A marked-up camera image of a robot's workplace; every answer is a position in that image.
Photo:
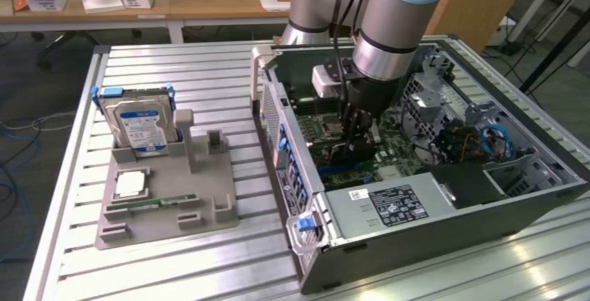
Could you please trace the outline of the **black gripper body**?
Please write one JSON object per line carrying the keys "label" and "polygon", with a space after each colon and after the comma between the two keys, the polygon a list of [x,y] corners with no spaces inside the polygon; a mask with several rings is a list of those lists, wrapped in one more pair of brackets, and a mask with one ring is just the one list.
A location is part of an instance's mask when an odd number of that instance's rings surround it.
{"label": "black gripper body", "polygon": [[347,103],[343,104],[343,120],[351,120],[355,113],[369,114],[380,122],[381,114],[391,106],[397,92],[397,81],[377,81],[369,78],[347,83]]}

